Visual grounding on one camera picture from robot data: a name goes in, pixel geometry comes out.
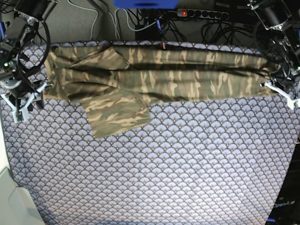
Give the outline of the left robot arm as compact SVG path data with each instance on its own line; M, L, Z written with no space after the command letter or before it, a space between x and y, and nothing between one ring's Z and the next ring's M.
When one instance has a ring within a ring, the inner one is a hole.
M258 29L263 26L282 57L258 49L266 60L278 65L261 86L285 97L287 106L295 110L300 106L300 37L293 27L293 15L283 0L249 0L247 5L258 18L253 31L255 45Z

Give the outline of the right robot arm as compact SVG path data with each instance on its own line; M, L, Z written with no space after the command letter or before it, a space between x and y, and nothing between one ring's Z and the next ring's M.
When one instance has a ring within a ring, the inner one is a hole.
M43 92L53 84L48 81L30 82L29 77L40 71L51 47L51 38L46 19L57 5L56 0L20 0L14 11L18 16L6 30L1 30L0 85L5 89L0 97L9 105L15 123L27 121L33 103L44 108ZM23 53L38 36L38 26L43 25L46 34L45 53L41 61L26 68L21 60L29 61Z

